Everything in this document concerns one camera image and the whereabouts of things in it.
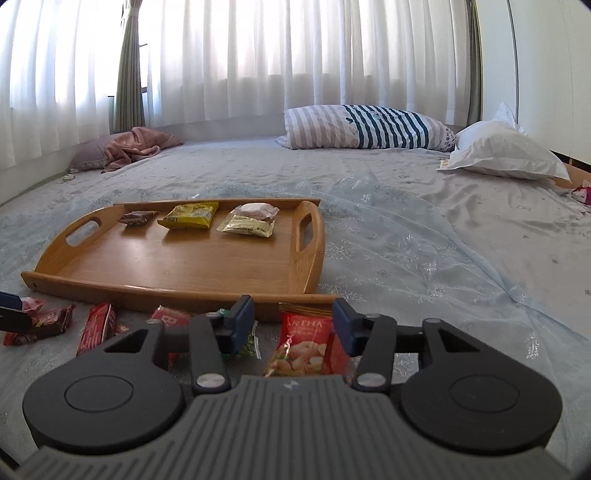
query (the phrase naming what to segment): gray ribbed surface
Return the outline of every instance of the gray ribbed surface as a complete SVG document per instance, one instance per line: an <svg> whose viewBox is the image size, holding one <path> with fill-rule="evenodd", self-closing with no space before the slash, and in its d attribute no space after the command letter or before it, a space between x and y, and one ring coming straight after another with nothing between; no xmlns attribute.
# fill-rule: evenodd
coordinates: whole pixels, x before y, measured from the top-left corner
<svg viewBox="0 0 591 480"><path fill-rule="evenodd" d="M484 459L448 452L412 431L386 396L355 392L340 377L295 381L242 377L231 392L195 399L172 430L142 448L95 458L44 448L19 474L29 480L567 476L542 449Z"/></svg>

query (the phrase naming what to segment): bed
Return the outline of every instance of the bed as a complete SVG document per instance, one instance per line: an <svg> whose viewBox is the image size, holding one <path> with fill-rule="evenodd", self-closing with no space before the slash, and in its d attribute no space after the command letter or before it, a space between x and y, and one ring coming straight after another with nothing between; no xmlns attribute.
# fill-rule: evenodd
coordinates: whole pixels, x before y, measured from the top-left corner
<svg viewBox="0 0 591 480"><path fill-rule="evenodd" d="M34 266L51 236L113 202L233 193L320 196L327 219L320 291L402 324L446 317L549 376L558 383L565 415L548 449L574 468L587 460L590 446L591 277L582 259L591 254L591 210L551 182L436 171L446 156L400 149L292 151L260 138L188 143L114 173L54 180L0 207L0 290L30 293L19 274ZM363 256L384 268L353 275L349 263ZM472 297L453 285L449 272L473 281ZM79 305L71 331L59 338L10 353L3 348L0 382L12 390L0 395L0 446L17 461L35 449L20 412L24 390L73 356L87 311ZM146 318L134 312L119 317L129 325ZM265 358L277 327L262 325L259 335ZM240 369L259 374L263 364L246 362ZM394 368L404 380L416 367L412 358L397 356Z"/></svg>

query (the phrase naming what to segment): curtain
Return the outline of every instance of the curtain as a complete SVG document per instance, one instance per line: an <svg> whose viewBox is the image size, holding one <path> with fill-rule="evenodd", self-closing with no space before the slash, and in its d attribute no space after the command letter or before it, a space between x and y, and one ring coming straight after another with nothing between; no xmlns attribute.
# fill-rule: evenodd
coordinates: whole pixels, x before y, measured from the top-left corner
<svg viewBox="0 0 591 480"><path fill-rule="evenodd" d="M127 132L133 127L145 125L142 86L139 79L138 13L141 4L142 0L125 2L125 26L113 115L115 132Z"/></svg>
<svg viewBox="0 0 591 480"><path fill-rule="evenodd" d="M470 25L470 101L468 125L482 120L482 65L480 59L480 27L476 2L468 0L468 24Z"/></svg>
<svg viewBox="0 0 591 480"><path fill-rule="evenodd" d="M0 8L0 170L109 134L109 26L120 17L121 0Z"/></svg>
<svg viewBox="0 0 591 480"><path fill-rule="evenodd" d="M466 125L466 0L146 0L148 125L365 103Z"/></svg>

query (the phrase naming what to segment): pink pillow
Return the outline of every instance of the pink pillow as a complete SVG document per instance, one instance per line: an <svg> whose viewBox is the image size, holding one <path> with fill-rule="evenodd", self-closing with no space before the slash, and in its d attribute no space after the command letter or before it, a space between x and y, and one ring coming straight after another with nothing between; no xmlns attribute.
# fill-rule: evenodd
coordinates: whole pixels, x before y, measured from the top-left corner
<svg viewBox="0 0 591 480"><path fill-rule="evenodd" d="M78 153L70 162L69 170L85 171L105 168L107 165L105 147L118 135L120 134L107 135L80 145Z"/></svg>

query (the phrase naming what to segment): gray curtain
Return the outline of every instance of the gray curtain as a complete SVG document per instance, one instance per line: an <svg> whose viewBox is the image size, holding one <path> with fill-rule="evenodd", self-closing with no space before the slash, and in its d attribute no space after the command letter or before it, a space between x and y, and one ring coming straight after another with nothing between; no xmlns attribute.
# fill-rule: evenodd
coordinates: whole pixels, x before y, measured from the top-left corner
<svg viewBox="0 0 591 480"><path fill-rule="evenodd" d="M142 0L125 0L125 26L113 115L113 129L116 133L145 125L139 76L138 13L141 4Z"/></svg>
<svg viewBox="0 0 591 480"><path fill-rule="evenodd" d="M482 120L482 62L480 60L480 29L476 2L468 0L468 23L470 27L470 105L468 125Z"/></svg>

